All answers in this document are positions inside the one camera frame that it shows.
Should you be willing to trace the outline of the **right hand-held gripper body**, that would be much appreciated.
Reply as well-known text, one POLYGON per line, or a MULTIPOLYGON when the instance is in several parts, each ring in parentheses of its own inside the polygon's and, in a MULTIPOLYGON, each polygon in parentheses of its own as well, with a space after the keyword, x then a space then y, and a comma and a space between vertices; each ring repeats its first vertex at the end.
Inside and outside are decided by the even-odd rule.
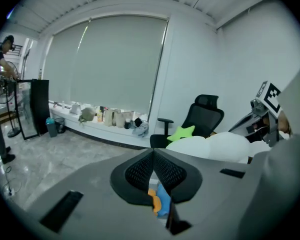
POLYGON ((278 102, 281 91, 270 81, 261 84, 255 98, 250 101, 251 123, 247 127, 253 142, 262 140, 273 147, 281 139, 278 125, 279 114, 282 111, 278 102))

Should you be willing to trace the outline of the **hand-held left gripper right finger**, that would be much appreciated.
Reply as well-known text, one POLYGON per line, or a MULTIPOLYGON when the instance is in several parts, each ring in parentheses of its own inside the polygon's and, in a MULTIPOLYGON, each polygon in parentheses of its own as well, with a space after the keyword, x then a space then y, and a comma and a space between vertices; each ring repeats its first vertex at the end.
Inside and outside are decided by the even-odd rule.
POLYGON ((153 150, 153 170, 175 204, 190 201, 203 182, 195 157, 168 149, 153 150))

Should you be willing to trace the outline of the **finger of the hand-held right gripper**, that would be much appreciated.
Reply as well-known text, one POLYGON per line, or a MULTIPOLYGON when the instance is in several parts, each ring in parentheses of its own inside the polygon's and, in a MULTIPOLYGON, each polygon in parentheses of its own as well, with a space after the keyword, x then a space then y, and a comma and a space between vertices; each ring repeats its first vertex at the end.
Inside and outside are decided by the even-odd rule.
POLYGON ((237 135, 250 135, 254 132, 253 125, 255 124, 256 115, 250 112, 238 121, 230 130, 230 133, 237 135))

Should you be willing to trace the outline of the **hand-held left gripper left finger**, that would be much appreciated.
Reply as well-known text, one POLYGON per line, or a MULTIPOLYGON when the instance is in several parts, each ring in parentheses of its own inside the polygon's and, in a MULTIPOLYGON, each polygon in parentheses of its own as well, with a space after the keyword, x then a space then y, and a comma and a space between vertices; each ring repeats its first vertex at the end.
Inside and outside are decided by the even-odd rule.
POLYGON ((148 195, 149 182, 154 171, 153 149, 148 148, 113 169, 110 185, 124 201, 132 205, 153 206, 148 195))

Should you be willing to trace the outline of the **person's right hand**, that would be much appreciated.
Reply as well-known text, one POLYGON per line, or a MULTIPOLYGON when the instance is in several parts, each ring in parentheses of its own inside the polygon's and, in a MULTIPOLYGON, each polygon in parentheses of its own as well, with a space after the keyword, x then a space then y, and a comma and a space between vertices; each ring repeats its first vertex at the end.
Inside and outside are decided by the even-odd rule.
POLYGON ((290 123, 289 123, 284 111, 281 111, 278 116, 277 128, 279 131, 283 132, 284 134, 291 135, 291 133, 292 133, 290 123))

